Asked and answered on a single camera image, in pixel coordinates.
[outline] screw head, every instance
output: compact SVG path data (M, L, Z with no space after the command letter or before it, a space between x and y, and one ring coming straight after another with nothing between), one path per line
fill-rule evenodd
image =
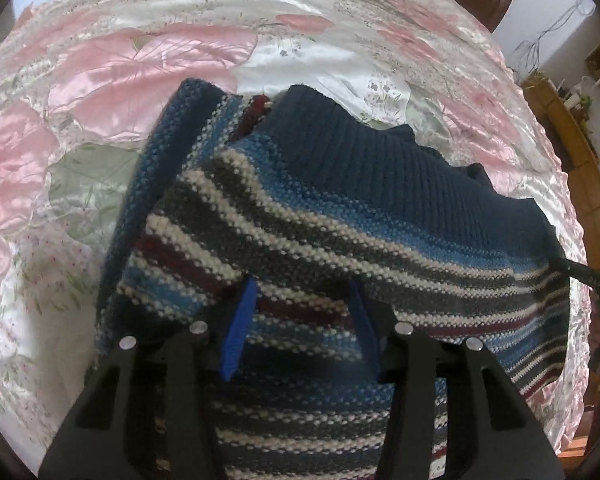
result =
M395 333L400 335L411 335L413 334L413 325L406 321L401 321L394 326Z
M138 342L135 337L132 335L125 335L118 343L118 346L123 350L131 350L136 344L138 344Z
M466 347L474 352L479 352L484 347L484 343L477 337L470 337L466 340Z
M196 321L189 325L189 332L193 335L203 335L209 329L209 325L204 321Z

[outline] pink floral bedspread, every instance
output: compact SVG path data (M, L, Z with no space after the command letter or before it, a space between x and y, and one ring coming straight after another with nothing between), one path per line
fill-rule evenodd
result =
M0 46L0 430L36 471L93 357L94 295L142 144L187 77L304 83L533 197L585 261L566 175L493 38L453 0L55 0ZM533 408L558 450L587 384L587 291Z

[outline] black wire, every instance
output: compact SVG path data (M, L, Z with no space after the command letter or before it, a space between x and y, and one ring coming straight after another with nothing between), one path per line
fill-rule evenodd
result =
M579 12L583 16L590 16L593 14L592 12L583 13L580 10L581 4L586 0L576 0L576 2L569 7L569 9L565 10L564 13L558 18L554 24L549 27L547 30L544 30L540 33L538 38L535 41L522 41L516 49L513 51L513 54L517 53L520 48L524 48L522 54L520 55L520 60L518 61L518 70L514 70L516 74L516 83L520 83L518 79L520 78L520 73L529 73L533 74L538 71L540 68L540 46L542 39L549 33L555 32L560 28L564 27L567 22L573 17L576 12Z

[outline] knit sweater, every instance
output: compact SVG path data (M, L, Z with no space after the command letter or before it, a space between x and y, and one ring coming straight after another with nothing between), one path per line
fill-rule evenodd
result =
M362 361L334 283L430 336L478 336L529 397L564 365L568 278L533 200L453 168L408 126L374 130L292 86L273 104L185 81L141 157L98 298L101 354L204 317L249 274L258 304L238 373L210 386L232 478L369 478L393 387ZM446 448L438 381L436 445Z

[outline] satin bedspread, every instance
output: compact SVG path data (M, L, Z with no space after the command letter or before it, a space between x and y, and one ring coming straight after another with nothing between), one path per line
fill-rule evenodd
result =
M0 430L37 471L94 355L94 298L134 164L180 81L304 83L375 128L409 123L500 193L533 197L569 258L582 229L491 35L453 0L54 0L0 46ZM556 450L587 385L587 289L568 360L532 401Z

